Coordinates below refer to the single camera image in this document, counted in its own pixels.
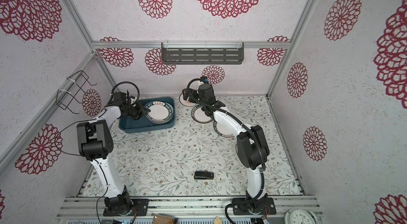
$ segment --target zip tie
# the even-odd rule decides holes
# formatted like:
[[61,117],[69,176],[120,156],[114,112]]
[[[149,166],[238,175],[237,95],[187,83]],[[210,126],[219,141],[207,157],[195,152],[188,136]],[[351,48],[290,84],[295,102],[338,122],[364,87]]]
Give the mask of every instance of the zip tie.
[[69,92],[69,91],[67,91],[67,90],[64,90],[64,89],[59,89],[59,90],[61,90],[61,91],[64,91],[64,92],[67,92],[67,93],[71,94],[71,92]]

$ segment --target plate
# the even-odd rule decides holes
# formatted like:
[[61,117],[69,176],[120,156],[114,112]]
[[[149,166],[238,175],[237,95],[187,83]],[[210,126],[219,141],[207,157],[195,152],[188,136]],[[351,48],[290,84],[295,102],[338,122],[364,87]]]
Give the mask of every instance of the plate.
[[150,112],[146,113],[146,117],[153,123],[165,123],[174,115],[173,107],[165,102],[150,101],[144,107],[150,109]]
[[228,130],[225,126],[223,126],[220,123],[217,123],[216,121],[213,121],[213,129],[215,132],[223,137],[234,137],[234,135]]
[[211,117],[205,115],[201,107],[201,105],[197,105],[191,110],[192,119],[200,124],[207,124],[213,121]]
[[187,107],[192,107],[192,106],[197,105],[196,103],[192,103],[192,102],[189,102],[188,100],[184,100],[184,95],[182,93],[180,95],[179,101],[180,101],[181,105],[187,106]]

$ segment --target black cable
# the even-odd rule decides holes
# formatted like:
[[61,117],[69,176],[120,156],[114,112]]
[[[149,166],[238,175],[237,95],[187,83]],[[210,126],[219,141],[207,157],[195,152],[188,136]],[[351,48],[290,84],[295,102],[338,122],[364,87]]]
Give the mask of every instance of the black cable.
[[131,104],[131,106],[134,105],[135,103],[137,103],[138,99],[140,98],[140,91],[139,91],[137,85],[135,85],[134,83],[129,82],[129,81],[124,81],[124,82],[118,83],[117,85],[115,85],[115,86],[112,88],[112,92],[111,92],[111,94],[110,94],[110,99],[109,99],[109,101],[107,102],[107,104],[108,104],[108,105],[110,104],[110,102],[111,102],[112,99],[113,99],[114,90],[115,90],[119,85],[121,85],[121,84],[131,84],[131,85],[133,85],[133,86],[137,89],[137,99],[135,100],[135,102],[134,102],[133,104]]
[[[189,93],[189,87],[190,87],[190,85],[191,85],[193,82],[195,82],[195,81],[202,81],[202,82],[205,82],[205,81],[203,81],[203,80],[200,79],[200,78],[192,79],[192,80],[188,83],[188,86],[186,87],[186,92],[187,92],[187,93]],[[206,104],[206,103],[203,103],[203,102],[199,101],[198,99],[196,99],[196,98],[195,98],[194,96],[192,96],[192,95],[190,95],[190,98],[191,98],[192,100],[194,100],[196,103],[200,104],[201,106],[207,106],[207,107],[209,107],[209,108],[211,108],[211,109],[215,109],[215,110],[217,110],[217,111],[220,111],[220,112],[222,112],[222,113],[224,113],[224,114],[229,115],[232,119],[234,119],[235,121],[237,121],[237,122],[247,131],[247,133],[249,133],[250,138],[254,141],[254,145],[256,146],[256,149],[257,149],[258,154],[259,154],[259,156],[260,156],[261,171],[265,171],[265,170],[266,170],[266,164],[265,164],[265,160],[264,160],[263,154],[262,154],[262,152],[261,152],[260,143],[258,142],[258,139],[256,138],[256,135],[252,132],[252,130],[250,130],[244,123],[242,123],[239,119],[237,119],[234,115],[232,115],[232,114],[229,113],[228,111],[225,111],[225,110],[223,110],[223,109],[219,109],[219,108],[217,108],[217,107],[214,107],[214,106],[208,105],[208,104]]]
[[100,198],[98,198],[98,200],[96,200],[96,215],[98,216],[98,220],[99,220],[99,223],[100,223],[100,224],[102,224],[102,222],[101,222],[100,219],[99,219],[98,201],[99,201],[99,199],[103,198],[103,197],[106,195],[108,189],[109,189],[109,186],[106,188],[106,191],[105,191],[105,193],[103,194],[103,196],[101,196]]
[[98,201],[99,201],[99,199],[103,198],[103,197],[106,195],[107,191],[109,190],[109,183],[107,182],[107,178],[106,178],[106,176],[105,176],[105,172],[103,171],[103,168],[100,168],[100,170],[102,171],[103,176],[105,177],[105,181],[106,181],[106,191],[105,191],[105,193],[103,194],[103,196],[101,196],[100,198],[98,198],[98,200],[96,200],[96,215],[98,216],[99,223],[102,224],[101,221],[100,221],[100,219],[99,219]]
[[228,204],[228,205],[225,206],[225,215],[226,215],[226,218],[231,222],[231,224],[236,224],[236,223],[231,220],[231,218],[229,217],[229,214],[227,213],[227,209],[229,207],[232,207],[232,206],[235,206],[235,205],[246,205],[246,204],[252,203],[255,200],[257,200],[260,197],[260,195],[263,193],[263,189],[264,189],[264,174],[263,174],[263,172],[260,173],[260,176],[261,176],[260,191],[257,193],[257,195],[254,198],[252,198],[250,200],[245,200],[245,201],[242,201],[242,202],[231,203],[231,204]]
[[[102,115],[104,115],[104,114],[106,113],[107,110],[106,110],[106,109],[103,109],[103,110],[104,110],[103,114],[101,114],[101,115],[99,115],[99,116],[102,116]],[[76,124],[76,123],[78,123],[78,122],[93,121],[93,120],[96,120],[96,119],[97,119],[97,118],[93,118],[92,120],[84,120],[84,121],[76,121],[76,122],[73,122],[73,123],[69,124],[68,126],[66,126],[64,129],[62,129],[62,130],[59,132],[59,134],[61,134],[64,130],[68,129],[70,126],[72,126],[72,125],[74,125],[74,124]],[[73,153],[64,152],[64,151],[62,150],[62,148],[59,148],[59,147],[58,147],[56,140],[54,141],[54,145],[55,145],[55,147],[56,147],[58,150],[60,150],[60,151],[63,152],[64,154],[82,157],[82,155],[79,155],[79,154],[73,154]]]

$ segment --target clock face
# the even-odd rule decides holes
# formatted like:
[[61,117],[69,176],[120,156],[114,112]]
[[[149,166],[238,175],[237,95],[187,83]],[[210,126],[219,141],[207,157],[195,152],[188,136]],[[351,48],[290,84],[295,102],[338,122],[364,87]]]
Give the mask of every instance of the clock face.
[[290,216],[291,224],[315,224],[311,215],[303,210],[294,210]]

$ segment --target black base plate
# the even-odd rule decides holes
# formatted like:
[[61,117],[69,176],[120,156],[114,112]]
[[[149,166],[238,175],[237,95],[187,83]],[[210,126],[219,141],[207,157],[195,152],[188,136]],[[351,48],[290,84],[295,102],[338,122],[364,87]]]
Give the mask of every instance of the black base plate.
[[[245,201],[245,198],[234,198],[232,199],[232,203],[239,203],[242,201]],[[274,205],[274,201],[272,198],[267,197],[266,200],[266,205],[270,208],[270,212],[269,209],[267,207],[263,207],[261,212],[259,213],[259,215],[266,215],[266,209],[267,209],[267,214],[268,215],[274,215],[277,213],[276,211],[276,207]],[[234,215],[250,215],[251,213],[249,212],[249,208],[246,205],[239,205],[237,207],[233,206],[233,214]]]
[[[147,209],[149,207],[149,200],[148,199],[132,199],[133,205],[137,208],[137,215],[136,216],[146,216]],[[118,213],[112,213],[105,208],[103,212],[103,216],[121,216]],[[134,209],[127,216],[134,216]]]

